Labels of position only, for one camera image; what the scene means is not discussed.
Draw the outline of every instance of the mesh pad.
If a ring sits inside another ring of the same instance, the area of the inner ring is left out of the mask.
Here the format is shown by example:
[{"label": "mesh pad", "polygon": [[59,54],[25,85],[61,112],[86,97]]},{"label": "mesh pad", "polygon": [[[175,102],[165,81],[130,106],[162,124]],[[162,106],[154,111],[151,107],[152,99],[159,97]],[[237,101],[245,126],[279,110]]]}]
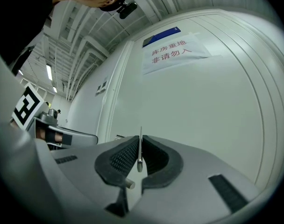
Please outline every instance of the mesh pad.
[{"label": "mesh pad", "polygon": [[118,153],[110,158],[110,164],[114,169],[127,176],[138,157],[139,139],[134,140]]}]

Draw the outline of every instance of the white wall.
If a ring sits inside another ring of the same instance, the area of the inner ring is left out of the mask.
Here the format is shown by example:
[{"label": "white wall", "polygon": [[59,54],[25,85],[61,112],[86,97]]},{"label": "white wall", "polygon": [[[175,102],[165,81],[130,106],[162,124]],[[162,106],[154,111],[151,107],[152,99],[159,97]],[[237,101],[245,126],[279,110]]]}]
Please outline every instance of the white wall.
[{"label": "white wall", "polygon": [[98,86],[105,81],[107,81],[106,86],[108,87],[123,48],[124,43],[120,44],[110,57],[87,78],[71,103],[67,128],[96,134],[99,115],[104,102],[103,98],[106,93],[105,91],[96,95],[96,91]]},{"label": "white wall", "polygon": [[67,101],[65,97],[55,95],[51,109],[61,110],[61,114],[58,114],[58,125],[61,127],[67,127],[65,120],[68,119],[68,113],[71,107],[71,102]]},{"label": "white wall", "polygon": [[265,34],[284,55],[284,30],[282,28],[253,14],[232,11],[230,13],[248,22]]}]

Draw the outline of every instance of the ceiling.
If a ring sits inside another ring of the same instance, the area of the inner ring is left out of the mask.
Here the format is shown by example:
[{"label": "ceiling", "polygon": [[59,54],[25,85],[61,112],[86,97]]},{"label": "ceiling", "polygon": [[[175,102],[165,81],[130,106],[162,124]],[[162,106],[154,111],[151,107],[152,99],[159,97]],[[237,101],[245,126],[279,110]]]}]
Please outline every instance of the ceiling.
[{"label": "ceiling", "polygon": [[[121,20],[117,12],[102,12],[74,1],[57,4],[44,25],[44,34],[21,68],[29,81],[72,100],[76,91],[114,51],[137,31],[163,20],[170,14],[198,7],[245,8],[276,19],[266,0],[126,0],[138,8]],[[46,64],[52,67],[48,79]]]}]

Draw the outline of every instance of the metal rod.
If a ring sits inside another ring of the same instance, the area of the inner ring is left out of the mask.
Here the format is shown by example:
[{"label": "metal rod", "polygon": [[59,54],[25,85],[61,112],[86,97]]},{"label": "metal rod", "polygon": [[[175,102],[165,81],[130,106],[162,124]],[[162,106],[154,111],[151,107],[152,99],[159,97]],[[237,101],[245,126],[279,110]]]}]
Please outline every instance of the metal rod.
[{"label": "metal rod", "polygon": [[55,76],[56,76],[57,89],[59,90],[59,87],[58,87],[58,78],[57,78],[57,47],[55,48]]},{"label": "metal rod", "polygon": [[137,162],[138,172],[142,172],[143,169],[143,159],[142,159],[142,127],[140,129],[140,137],[139,137],[139,147],[138,147],[138,162]]},{"label": "metal rod", "polygon": [[92,32],[92,30],[94,29],[94,27],[96,26],[96,24],[98,24],[98,22],[101,20],[101,18],[103,17],[103,15],[105,15],[106,13],[102,13],[102,15],[100,15],[99,19],[94,23],[94,25],[92,26],[92,28],[90,29],[90,31],[88,32],[88,35]]},{"label": "metal rod", "polygon": [[133,182],[132,180],[126,178],[125,179],[125,183],[128,189],[134,189],[135,188],[135,182]]}]

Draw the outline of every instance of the white door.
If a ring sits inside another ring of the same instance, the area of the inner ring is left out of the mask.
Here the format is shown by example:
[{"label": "white door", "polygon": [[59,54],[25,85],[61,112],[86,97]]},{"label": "white door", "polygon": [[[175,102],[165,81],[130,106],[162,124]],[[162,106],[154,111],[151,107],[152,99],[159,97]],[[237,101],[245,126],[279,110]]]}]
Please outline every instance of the white door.
[{"label": "white door", "polygon": [[[173,27],[181,32],[142,48],[146,38]],[[211,57],[142,75],[144,50],[188,34]],[[138,135],[142,126],[143,134],[207,150],[263,189],[277,180],[284,159],[284,101],[276,100],[281,78],[270,49],[228,17],[177,21],[135,42],[110,140]]]}]

